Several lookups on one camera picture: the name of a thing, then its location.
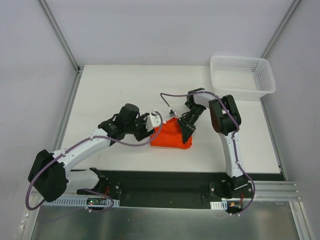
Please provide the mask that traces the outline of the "orange t shirt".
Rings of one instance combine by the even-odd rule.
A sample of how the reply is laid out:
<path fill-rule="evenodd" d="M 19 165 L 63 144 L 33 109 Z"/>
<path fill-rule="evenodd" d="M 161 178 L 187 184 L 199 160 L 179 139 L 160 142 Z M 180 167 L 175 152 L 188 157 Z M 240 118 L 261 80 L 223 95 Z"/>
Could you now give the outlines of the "orange t shirt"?
<path fill-rule="evenodd" d="M 178 119 L 174 117 L 163 124 L 159 135 L 150 145 L 152 147 L 189 149 L 193 145 L 192 141 L 193 138 L 190 137 L 186 143 L 183 143 L 181 127 L 178 124 Z"/>

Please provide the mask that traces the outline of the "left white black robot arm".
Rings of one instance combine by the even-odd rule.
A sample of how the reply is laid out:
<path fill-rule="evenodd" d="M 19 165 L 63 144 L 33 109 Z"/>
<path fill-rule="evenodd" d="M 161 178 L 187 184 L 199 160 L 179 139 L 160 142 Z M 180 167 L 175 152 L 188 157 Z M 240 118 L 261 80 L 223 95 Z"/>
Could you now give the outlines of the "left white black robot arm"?
<path fill-rule="evenodd" d="M 108 189 L 106 176 L 97 168 L 73 171 L 79 163 L 91 155 L 115 143 L 123 144 L 126 135 L 133 135 L 140 141 L 153 138 L 155 129 L 161 126 L 158 112 L 140 114 L 137 106 L 127 103 L 108 120 L 101 122 L 87 137 L 73 146 L 48 152 L 40 151 L 28 175 L 31 188 L 35 188 L 47 202 L 53 202 L 65 192 L 87 190 L 104 194 Z"/>

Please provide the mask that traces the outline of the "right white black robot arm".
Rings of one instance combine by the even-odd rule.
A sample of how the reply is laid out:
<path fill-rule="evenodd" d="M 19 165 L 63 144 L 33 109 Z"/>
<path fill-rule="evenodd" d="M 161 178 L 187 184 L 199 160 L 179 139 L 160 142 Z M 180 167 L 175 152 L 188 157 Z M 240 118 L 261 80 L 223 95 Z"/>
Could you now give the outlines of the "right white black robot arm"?
<path fill-rule="evenodd" d="M 242 166 L 239 130 L 242 119 L 232 95 L 218 97 L 204 88 L 190 90 L 185 105 L 189 109 L 177 120 L 185 144 L 196 130 L 196 121 L 209 110 L 211 124 L 222 142 L 225 158 L 225 178 L 214 187 L 216 195 L 222 198 L 234 198 L 248 185 L 248 178 Z"/>

